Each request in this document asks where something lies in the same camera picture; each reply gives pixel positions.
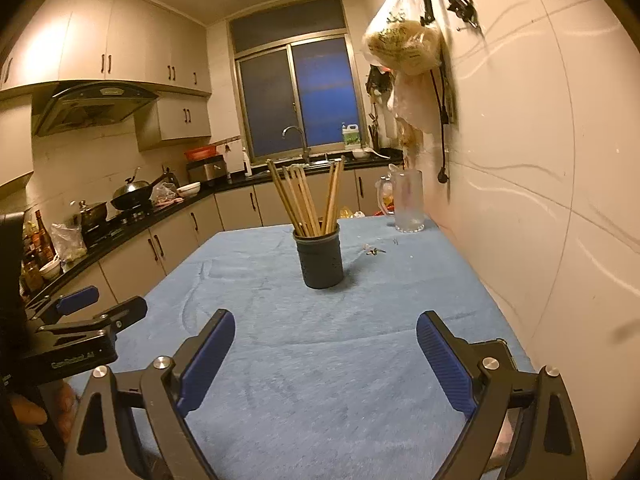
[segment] silver bolt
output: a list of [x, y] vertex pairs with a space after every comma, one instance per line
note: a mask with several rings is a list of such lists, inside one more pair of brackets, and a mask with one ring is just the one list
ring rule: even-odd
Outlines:
[[154, 359], [154, 368], [157, 368], [158, 370], [164, 370], [165, 368], [168, 368], [169, 366], [171, 366], [173, 362], [174, 360], [171, 359], [170, 357], [167, 357], [166, 355], [162, 355]]
[[558, 377], [558, 375], [560, 375], [560, 370], [555, 366], [545, 366], [545, 372], [549, 377]]
[[495, 357], [485, 357], [482, 359], [482, 366], [487, 370], [497, 370], [500, 367], [500, 363]]
[[93, 371], [92, 375], [94, 377], [100, 379], [101, 377], [104, 377], [107, 374], [108, 371], [109, 371], [109, 369], [106, 366], [101, 365], [101, 366], [98, 366], [98, 367], [94, 368], [94, 371]]

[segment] white bowl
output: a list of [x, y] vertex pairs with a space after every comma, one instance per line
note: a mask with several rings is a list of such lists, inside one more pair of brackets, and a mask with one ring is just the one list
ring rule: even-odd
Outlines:
[[351, 150], [351, 153], [353, 153], [353, 156], [355, 158], [369, 158], [370, 156], [370, 153], [366, 152], [362, 148], [356, 148], [355, 150]]
[[56, 256], [48, 264], [40, 267], [40, 274], [48, 282], [57, 278], [60, 275], [60, 258]]
[[190, 196], [196, 196], [200, 192], [200, 183], [195, 182], [188, 186], [182, 186], [178, 188], [178, 195], [182, 198], [189, 198]]

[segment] glass pitcher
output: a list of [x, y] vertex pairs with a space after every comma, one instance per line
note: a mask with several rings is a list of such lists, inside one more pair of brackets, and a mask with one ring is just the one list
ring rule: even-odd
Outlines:
[[[389, 211], [383, 199], [383, 188], [389, 182], [393, 189], [394, 211]], [[398, 231], [417, 233], [424, 229], [421, 171], [393, 171], [390, 176], [380, 177], [376, 182], [376, 188], [378, 188], [378, 206], [385, 215], [394, 217]]]

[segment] black cup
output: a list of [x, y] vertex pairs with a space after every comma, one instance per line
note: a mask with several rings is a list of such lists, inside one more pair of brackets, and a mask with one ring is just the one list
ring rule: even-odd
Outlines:
[[309, 288], [329, 288], [344, 278], [339, 234], [340, 226], [333, 233], [316, 238], [300, 238], [293, 233], [302, 277]]

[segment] blue gripper pad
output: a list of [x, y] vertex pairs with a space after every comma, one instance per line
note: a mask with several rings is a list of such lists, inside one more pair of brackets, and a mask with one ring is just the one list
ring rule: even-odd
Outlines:
[[81, 308], [94, 304], [100, 298], [100, 292], [93, 285], [81, 288], [77, 292], [63, 296], [58, 300], [56, 309], [62, 316], [68, 316]]
[[182, 374], [180, 397], [176, 403], [182, 416], [200, 407], [235, 335], [236, 320], [231, 312], [225, 311]]
[[426, 313], [420, 314], [415, 331], [418, 344], [451, 407], [470, 418], [477, 407], [471, 376]]

